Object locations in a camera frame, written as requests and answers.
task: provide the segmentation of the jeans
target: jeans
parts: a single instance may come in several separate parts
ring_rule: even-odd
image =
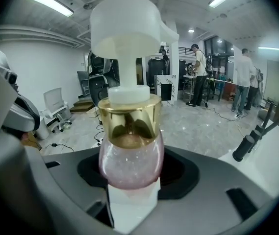
[[[249,87],[249,92],[248,92],[248,98],[247,98],[247,104],[245,106],[245,110],[250,110],[251,106],[252,106],[252,101],[254,99],[254,97],[256,96],[256,93],[258,92],[258,88]]]
[[[248,87],[244,87],[244,86],[240,86],[237,85],[236,86],[236,95],[235,95],[235,99],[232,105],[232,110],[235,111],[236,110],[236,106],[237,106],[237,102],[239,100],[239,97],[241,97],[241,103],[238,107],[238,113],[239,114],[243,114],[243,109],[244,109],[244,105],[245,105],[245,100],[248,94]]]
[[[194,96],[193,99],[190,100],[191,104],[197,104],[200,105],[202,103],[203,99],[203,85],[206,81],[207,76],[197,76],[196,77],[196,84],[194,88]]]

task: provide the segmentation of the white ceiling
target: white ceiling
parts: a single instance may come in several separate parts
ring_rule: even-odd
[[[58,0],[71,8],[74,14],[62,14],[31,0],[12,0],[0,16],[0,25],[22,25],[59,33],[88,45],[91,9],[102,0]],[[208,4],[212,0],[150,0],[156,4],[162,18],[173,18],[178,33],[192,41],[204,32],[219,35],[239,48],[255,51],[260,45],[279,47],[279,17],[267,0],[227,0],[216,8]],[[197,29],[194,35],[185,30]]]

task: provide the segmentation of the white chair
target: white chair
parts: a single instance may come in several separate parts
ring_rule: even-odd
[[[63,132],[64,125],[72,124],[72,122],[68,119],[62,117],[62,113],[68,110],[67,102],[63,101],[62,98],[62,88],[56,88],[50,91],[47,91],[43,94],[45,99],[46,109],[42,111],[44,116],[48,119],[57,119],[57,122],[52,124],[51,129],[52,132],[55,132],[55,128]]]

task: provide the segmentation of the black pants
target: black pants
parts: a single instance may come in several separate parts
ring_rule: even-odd
[[[245,106],[245,110],[251,109],[252,102],[253,102],[254,97],[256,96],[257,91],[258,91],[258,88],[255,88],[252,86],[249,87],[247,104]]]
[[[196,84],[194,88],[194,97],[190,101],[191,104],[198,104],[200,105],[203,98],[203,85],[206,81],[207,76],[197,76],[196,77]]]

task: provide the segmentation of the white t-shirt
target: white t-shirt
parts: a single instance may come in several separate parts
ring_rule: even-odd
[[[257,80],[257,68],[254,66],[254,72],[253,72],[253,80],[251,80],[251,86],[254,88],[258,88],[258,80]]]
[[[197,67],[197,76],[207,76],[206,72],[206,57],[204,54],[200,51],[196,51],[196,60],[200,62],[200,65]]]
[[[251,75],[254,75],[252,60],[247,56],[241,56],[235,61],[235,69],[237,70],[237,85],[249,87],[251,84]]]

